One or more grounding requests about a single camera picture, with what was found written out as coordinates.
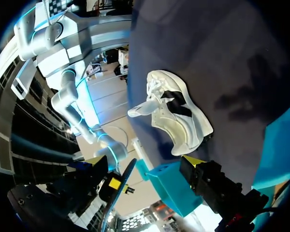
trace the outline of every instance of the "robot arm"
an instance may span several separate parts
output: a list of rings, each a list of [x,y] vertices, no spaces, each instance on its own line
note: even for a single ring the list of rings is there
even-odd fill
[[[14,26],[17,38],[19,58],[26,61],[49,50],[54,46],[55,39],[62,33],[63,27],[55,23],[39,31],[34,30],[35,8],[24,14]]]
[[[100,144],[101,149],[93,154],[94,157],[106,156],[109,170],[117,169],[118,163],[127,157],[125,146],[99,125],[90,128],[72,104],[79,97],[75,83],[84,78],[86,67],[96,55],[128,42],[131,17],[79,18],[66,12],[55,24],[35,31],[33,9],[23,15],[14,27],[19,57],[30,60],[37,56],[36,64],[47,84],[58,90],[51,100],[53,108],[89,144]]]

